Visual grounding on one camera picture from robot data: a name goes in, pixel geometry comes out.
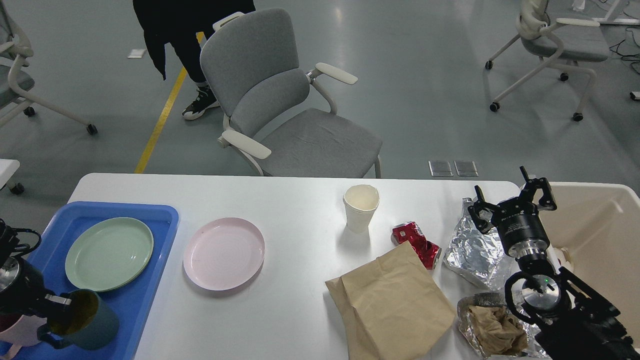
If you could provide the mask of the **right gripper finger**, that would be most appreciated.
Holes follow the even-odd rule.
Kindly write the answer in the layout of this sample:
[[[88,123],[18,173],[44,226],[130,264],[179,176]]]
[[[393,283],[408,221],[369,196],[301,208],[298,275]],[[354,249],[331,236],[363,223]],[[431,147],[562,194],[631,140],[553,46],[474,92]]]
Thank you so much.
[[[497,211],[497,205],[485,200],[480,186],[474,186],[476,200],[468,207],[468,213],[476,229],[483,235],[487,234],[493,227],[493,215]]]
[[[525,205],[530,206],[533,211],[557,210],[558,206],[547,178],[531,178],[525,166],[520,166],[519,170],[525,180],[525,184],[519,192],[519,199],[523,201]]]

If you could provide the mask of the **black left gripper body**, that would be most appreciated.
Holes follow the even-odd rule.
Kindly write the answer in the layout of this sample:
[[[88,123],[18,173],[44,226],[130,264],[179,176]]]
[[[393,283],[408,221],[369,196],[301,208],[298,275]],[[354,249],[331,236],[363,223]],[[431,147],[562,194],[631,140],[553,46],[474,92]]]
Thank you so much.
[[[46,298],[53,292],[45,288],[38,268],[18,257],[10,257],[0,270],[0,312],[47,317],[55,306]]]

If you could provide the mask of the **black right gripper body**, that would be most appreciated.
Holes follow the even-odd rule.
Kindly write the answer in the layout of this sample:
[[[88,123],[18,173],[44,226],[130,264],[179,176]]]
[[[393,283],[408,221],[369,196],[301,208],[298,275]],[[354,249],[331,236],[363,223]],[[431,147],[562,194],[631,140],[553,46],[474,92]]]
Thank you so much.
[[[538,216],[537,205],[521,198],[499,202],[491,217],[505,253],[512,258],[544,253],[550,240]]]

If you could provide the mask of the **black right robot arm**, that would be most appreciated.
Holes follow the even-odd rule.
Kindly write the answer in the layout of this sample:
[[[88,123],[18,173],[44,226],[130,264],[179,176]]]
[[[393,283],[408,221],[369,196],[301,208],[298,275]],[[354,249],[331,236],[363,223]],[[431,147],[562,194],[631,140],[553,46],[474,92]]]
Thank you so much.
[[[482,234],[497,230],[504,253],[518,264],[519,271],[505,281],[507,308],[538,327],[535,341],[553,360],[637,360],[633,338],[618,320],[620,310],[569,269],[554,268],[539,215],[558,208],[552,187],[547,178],[519,170],[525,184],[518,196],[489,203],[475,186],[477,198],[467,209]]]

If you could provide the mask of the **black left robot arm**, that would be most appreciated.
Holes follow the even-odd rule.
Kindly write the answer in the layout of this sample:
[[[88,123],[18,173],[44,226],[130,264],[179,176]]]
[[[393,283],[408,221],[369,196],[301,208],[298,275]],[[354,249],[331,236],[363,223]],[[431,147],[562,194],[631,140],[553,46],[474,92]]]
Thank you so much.
[[[33,245],[21,243],[19,233],[33,234]],[[57,296],[45,287],[39,269],[25,256],[38,249],[42,236],[30,228],[13,228],[2,219],[0,224],[0,308],[2,314],[19,313],[40,318],[61,317],[71,309],[71,299]]]

